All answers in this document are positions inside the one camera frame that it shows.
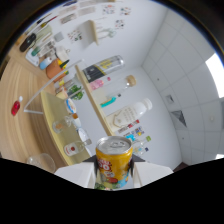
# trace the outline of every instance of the can lid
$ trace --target can lid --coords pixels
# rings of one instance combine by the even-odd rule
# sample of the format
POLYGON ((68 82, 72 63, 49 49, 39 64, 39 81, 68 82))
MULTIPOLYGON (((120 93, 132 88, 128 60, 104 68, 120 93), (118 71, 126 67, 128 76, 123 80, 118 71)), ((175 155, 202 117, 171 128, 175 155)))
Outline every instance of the can lid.
POLYGON ((101 138, 97 149, 107 155, 121 155, 131 148, 131 140, 121 136, 108 136, 101 138))
POLYGON ((19 97, 19 102, 22 102, 22 101, 23 101, 23 97, 20 96, 20 97, 19 97))
POLYGON ((142 103, 144 103, 144 105, 146 106, 146 108, 148 110, 151 110, 152 109, 152 102, 148 99, 148 98, 145 98, 142 103))

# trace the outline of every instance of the beverage can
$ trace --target beverage can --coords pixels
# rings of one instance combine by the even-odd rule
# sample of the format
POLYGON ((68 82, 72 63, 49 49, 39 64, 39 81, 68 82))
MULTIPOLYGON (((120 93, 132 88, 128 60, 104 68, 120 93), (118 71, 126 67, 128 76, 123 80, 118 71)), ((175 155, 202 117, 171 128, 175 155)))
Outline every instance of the beverage can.
POLYGON ((125 137, 108 136, 97 142, 96 158, 105 187, 117 189, 127 183, 132 152, 132 143, 125 137))
POLYGON ((124 67, 124 60, 121 56, 114 56, 94 65, 91 65, 83 70, 88 82, 93 82, 111 72, 117 71, 124 67))

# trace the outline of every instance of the cup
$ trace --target cup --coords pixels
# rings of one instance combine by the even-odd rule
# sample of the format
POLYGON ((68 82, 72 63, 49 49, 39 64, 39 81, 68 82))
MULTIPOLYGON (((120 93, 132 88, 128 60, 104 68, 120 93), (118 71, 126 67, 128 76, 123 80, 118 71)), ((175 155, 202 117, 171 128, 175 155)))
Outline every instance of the cup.
POLYGON ((39 167, 50 173, 54 173, 56 169, 54 160, 47 153, 30 156, 27 160, 27 164, 39 167))

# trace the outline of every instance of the white bottle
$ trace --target white bottle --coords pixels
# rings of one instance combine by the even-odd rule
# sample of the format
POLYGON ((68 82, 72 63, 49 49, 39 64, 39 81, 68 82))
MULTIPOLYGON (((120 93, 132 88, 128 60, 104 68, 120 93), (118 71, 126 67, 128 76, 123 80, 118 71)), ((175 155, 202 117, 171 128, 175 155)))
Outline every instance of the white bottle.
POLYGON ((121 110, 108 115, 106 121, 109 124, 111 131, 115 132, 139 119, 147 110, 151 109, 151 101, 148 98, 145 98, 140 102, 123 107, 121 110))

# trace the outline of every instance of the poster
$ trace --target poster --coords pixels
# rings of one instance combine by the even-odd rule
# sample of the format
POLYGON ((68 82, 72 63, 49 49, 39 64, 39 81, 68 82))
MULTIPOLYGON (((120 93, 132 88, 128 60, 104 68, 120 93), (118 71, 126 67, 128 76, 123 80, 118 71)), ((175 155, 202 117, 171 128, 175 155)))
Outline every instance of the poster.
POLYGON ((115 28, 116 29, 124 29, 124 20, 123 19, 116 20, 115 21, 115 28))
POLYGON ((103 7, 103 15, 115 13, 114 5, 103 5, 102 7, 103 7))
POLYGON ((130 7, 122 7, 120 10, 121 16, 128 16, 131 14, 131 8, 130 7))

